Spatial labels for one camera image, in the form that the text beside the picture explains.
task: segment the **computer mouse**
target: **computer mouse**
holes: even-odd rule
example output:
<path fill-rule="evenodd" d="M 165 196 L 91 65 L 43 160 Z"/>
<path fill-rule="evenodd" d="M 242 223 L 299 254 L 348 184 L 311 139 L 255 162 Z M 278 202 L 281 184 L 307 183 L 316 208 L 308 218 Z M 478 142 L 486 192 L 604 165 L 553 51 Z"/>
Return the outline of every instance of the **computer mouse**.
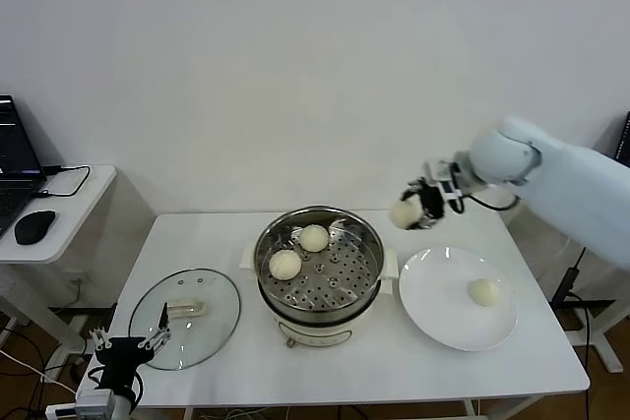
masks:
<path fill-rule="evenodd" d="M 34 211 L 24 215 L 16 223 L 16 241 L 19 245 L 32 245 L 40 241 L 50 228 L 55 219 L 54 210 Z"/>

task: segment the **white plate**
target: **white plate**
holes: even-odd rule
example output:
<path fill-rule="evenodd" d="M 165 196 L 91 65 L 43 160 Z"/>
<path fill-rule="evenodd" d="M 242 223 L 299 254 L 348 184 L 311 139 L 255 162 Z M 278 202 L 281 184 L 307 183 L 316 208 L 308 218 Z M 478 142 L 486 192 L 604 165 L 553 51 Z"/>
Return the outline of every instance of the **white plate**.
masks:
<path fill-rule="evenodd" d="M 468 293 L 477 279 L 493 280 L 501 291 L 494 307 L 476 304 Z M 399 281 L 405 310 L 437 341 L 464 351 L 498 346 L 517 322 L 513 289 L 492 264 L 459 248 L 422 250 L 404 265 Z"/>

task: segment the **pot handle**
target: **pot handle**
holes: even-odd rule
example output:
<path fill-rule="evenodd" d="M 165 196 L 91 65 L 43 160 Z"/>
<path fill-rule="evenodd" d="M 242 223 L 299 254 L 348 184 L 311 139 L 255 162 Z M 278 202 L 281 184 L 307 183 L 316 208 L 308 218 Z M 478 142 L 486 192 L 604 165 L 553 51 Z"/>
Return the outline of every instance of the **pot handle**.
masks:
<path fill-rule="evenodd" d="M 384 294 L 392 294 L 394 292 L 394 279 L 398 279 L 398 254 L 393 248 L 385 250 L 385 259 L 383 261 L 383 271 L 381 272 L 381 291 Z"/>
<path fill-rule="evenodd" d="M 255 247 L 256 247 L 256 243 L 254 243 L 253 241 L 250 241 L 245 245 L 243 256 L 240 259 L 240 265 L 238 265 L 238 268 L 240 270 L 249 271 L 249 275 L 255 275 L 255 272 L 254 272 L 254 248 Z"/>

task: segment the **glass lid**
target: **glass lid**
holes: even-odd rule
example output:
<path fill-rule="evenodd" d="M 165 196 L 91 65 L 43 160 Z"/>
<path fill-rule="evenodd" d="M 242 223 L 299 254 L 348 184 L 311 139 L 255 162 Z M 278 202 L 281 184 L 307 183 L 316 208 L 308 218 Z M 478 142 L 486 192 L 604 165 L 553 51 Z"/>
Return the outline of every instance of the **glass lid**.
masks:
<path fill-rule="evenodd" d="M 150 336 L 167 304 L 171 338 L 148 364 L 177 371 L 207 360 L 229 340 L 240 316 L 238 290 L 215 270 L 183 270 L 152 287 L 134 309 L 130 336 Z"/>

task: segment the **floor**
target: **floor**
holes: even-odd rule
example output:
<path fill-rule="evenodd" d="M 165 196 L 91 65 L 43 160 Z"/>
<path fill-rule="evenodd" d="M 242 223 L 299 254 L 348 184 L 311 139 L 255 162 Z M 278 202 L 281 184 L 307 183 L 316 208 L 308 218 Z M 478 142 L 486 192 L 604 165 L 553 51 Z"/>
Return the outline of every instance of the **floor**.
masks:
<path fill-rule="evenodd" d="M 559 315 L 563 327 L 567 330 L 577 329 L 580 325 L 575 316 L 569 311 L 561 311 Z M 3 327 L 6 320 L 0 318 L 0 327 Z M 92 317 L 89 326 L 95 326 L 99 319 Z M 56 345 L 55 341 L 42 329 L 30 324 L 27 327 L 19 328 L 18 331 L 39 347 L 44 360 L 52 353 Z M 630 321 L 624 320 L 608 332 L 608 339 L 615 348 L 626 371 L 623 374 L 608 374 L 599 361 L 597 354 L 591 350 L 589 372 L 592 380 L 591 388 L 591 420 L 615 420 L 630 418 Z M 19 358 L 34 366 L 39 366 L 39 361 L 35 350 L 21 338 L 12 335 L 5 343 L 4 350 L 9 354 Z M 578 348 L 578 354 L 584 356 L 584 348 Z M 83 375 L 85 364 L 77 367 L 79 375 Z M 5 418 L 7 412 L 14 407 L 29 405 L 33 390 L 37 384 L 36 376 L 6 376 L 5 373 L 24 373 L 26 370 L 16 365 L 8 358 L 0 355 L 0 420 L 22 420 L 25 418 L 24 411 L 16 411 Z M 70 368 L 65 368 L 60 381 L 74 388 L 70 376 Z M 41 406 L 50 403 L 63 403 L 73 400 L 73 396 L 62 388 L 46 384 Z M 491 400 L 481 403 L 481 411 L 487 411 L 492 404 Z M 33 408 L 37 405 L 37 398 L 33 403 Z M 519 415 L 513 417 L 514 420 L 575 420 L 585 418 L 584 395 L 569 394 L 546 397 L 530 408 L 524 410 Z M 225 409 L 198 409 L 195 417 L 199 420 L 210 420 L 211 418 L 223 418 Z M 463 406 L 457 403 L 431 403 L 431 404 L 403 404 L 403 405 L 358 405 L 357 409 L 352 406 L 344 406 L 339 409 L 337 406 L 307 406 L 292 407 L 288 416 L 297 420 L 361 420 L 365 415 L 369 419 L 389 419 L 389 418 L 430 418 L 445 415 L 464 415 Z M 168 412 L 172 420 L 181 420 L 182 410 L 172 410 Z M 283 420 L 286 416 L 286 408 L 275 407 L 252 414 L 251 418 L 267 420 Z"/>

